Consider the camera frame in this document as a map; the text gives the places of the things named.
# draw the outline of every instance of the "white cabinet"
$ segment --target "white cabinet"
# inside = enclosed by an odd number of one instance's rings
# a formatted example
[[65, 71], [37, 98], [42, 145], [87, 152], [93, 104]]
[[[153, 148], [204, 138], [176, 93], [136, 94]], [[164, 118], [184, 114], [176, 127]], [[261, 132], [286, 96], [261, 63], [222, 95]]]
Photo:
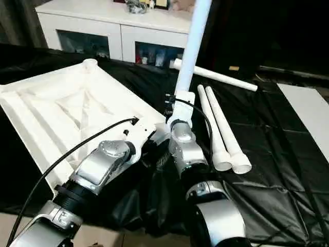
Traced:
[[52, 0], [35, 10], [49, 48], [128, 62], [136, 62], [136, 47], [139, 53], [147, 50], [144, 60], [148, 50], [156, 50], [153, 57], [165, 51], [166, 66], [183, 52], [191, 23], [188, 12], [131, 14], [126, 4], [113, 0]]
[[135, 62], [136, 42], [185, 48], [188, 37], [185, 33], [159, 31], [125, 25], [121, 25], [121, 35], [123, 60], [127, 62]]
[[38, 13], [38, 17], [49, 48], [66, 51], [75, 49], [77, 52], [82, 52], [80, 47], [69, 48], [83, 39], [98, 39], [100, 43], [107, 45], [103, 52], [109, 53], [109, 58], [122, 60], [119, 24], [44, 13]]

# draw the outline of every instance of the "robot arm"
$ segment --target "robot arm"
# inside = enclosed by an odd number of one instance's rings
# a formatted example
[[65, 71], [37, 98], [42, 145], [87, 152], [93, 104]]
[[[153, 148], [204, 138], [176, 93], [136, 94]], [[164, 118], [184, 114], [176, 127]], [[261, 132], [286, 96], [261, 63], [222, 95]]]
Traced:
[[[194, 103], [194, 94], [177, 91], [176, 97]], [[185, 225], [195, 246], [251, 246], [243, 218], [209, 165], [191, 131], [193, 108], [176, 101], [167, 121], [171, 129], [169, 151], [174, 157], [186, 193], [189, 212]]]
[[10, 247], [69, 247], [83, 219], [92, 215], [97, 195], [141, 156], [155, 127], [140, 119], [125, 140], [103, 141], [73, 172], [57, 196], [15, 238]]

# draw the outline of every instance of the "white pvc pipe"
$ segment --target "white pvc pipe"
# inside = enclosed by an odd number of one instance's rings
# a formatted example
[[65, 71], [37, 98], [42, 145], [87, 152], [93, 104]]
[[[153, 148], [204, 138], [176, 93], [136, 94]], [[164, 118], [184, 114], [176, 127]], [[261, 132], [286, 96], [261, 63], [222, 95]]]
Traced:
[[205, 92], [205, 89], [202, 85], [197, 87], [200, 96], [200, 102], [202, 111], [207, 116], [210, 122], [210, 127], [212, 130], [212, 162], [217, 171], [227, 171], [232, 168], [232, 159], [230, 154], [226, 151], [220, 130], [216, 124], [214, 115], [212, 114], [210, 104]]
[[211, 2], [212, 0], [196, 0], [175, 92], [179, 90], [188, 91], [190, 88], [193, 70], [200, 50], [202, 37], [204, 35]]
[[[173, 64], [173, 68], [180, 70], [181, 71], [181, 66], [182, 66], [182, 61], [181, 59], [176, 59], [174, 64]], [[216, 81], [220, 81], [226, 84], [230, 84], [233, 86], [238, 86], [241, 87], [243, 89], [247, 89], [247, 90], [251, 90], [251, 91], [256, 91], [257, 90], [257, 86], [245, 81], [241, 81], [229, 76], [225, 76], [216, 72], [213, 72], [211, 70], [207, 70], [205, 68], [200, 68], [198, 66], [194, 67], [194, 73], [203, 77], [207, 77]]]
[[225, 115], [211, 89], [206, 87], [207, 96], [210, 102], [212, 112], [222, 134], [227, 151], [232, 158], [232, 168], [236, 174], [244, 174], [251, 170], [251, 163], [248, 157], [242, 152], [237, 140], [225, 118]]

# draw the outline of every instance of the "black tarp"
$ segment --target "black tarp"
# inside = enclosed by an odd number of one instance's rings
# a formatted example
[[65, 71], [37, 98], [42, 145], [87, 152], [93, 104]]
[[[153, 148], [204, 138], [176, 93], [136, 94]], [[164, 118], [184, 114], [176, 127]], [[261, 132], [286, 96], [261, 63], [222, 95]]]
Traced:
[[[80, 63], [86, 55], [0, 45], [0, 84], [22, 80]], [[177, 72], [118, 61], [99, 66], [159, 112], [165, 93], [173, 93]], [[222, 172], [228, 193], [242, 213], [252, 242], [325, 246], [329, 230], [329, 166], [295, 111], [274, 83], [250, 92], [194, 76], [191, 90], [211, 85], [253, 168], [244, 175]], [[205, 154], [209, 140], [204, 120], [195, 112], [193, 131]], [[17, 213], [40, 172], [2, 111], [0, 210]], [[52, 194], [43, 183], [27, 215]], [[184, 234], [180, 215], [184, 199], [166, 144], [105, 188], [90, 224], [161, 236]]]

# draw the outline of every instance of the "cabinet door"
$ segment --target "cabinet door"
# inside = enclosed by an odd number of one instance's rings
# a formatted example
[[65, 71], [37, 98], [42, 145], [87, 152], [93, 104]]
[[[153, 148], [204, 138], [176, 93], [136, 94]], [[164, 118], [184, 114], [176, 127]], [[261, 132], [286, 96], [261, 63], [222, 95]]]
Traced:
[[170, 53], [171, 56], [174, 56], [174, 54], [180, 55], [184, 51], [188, 38], [188, 35], [185, 33], [160, 31], [125, 25], [121, 25], [121, 35], [122, 58], [127, 62], [137, 62], [138, 59], [142, 60], [140, 54], [138, 54], [138, 49], [139, 47], [145, 47], [148, 44], [150, 44], [149, 46], [151, 48], [148, 49], [151, 50], [153, 57], [158, 56], [159, 52]]
[[119, 24], [38, 13], [48, 47], [122, 60]]

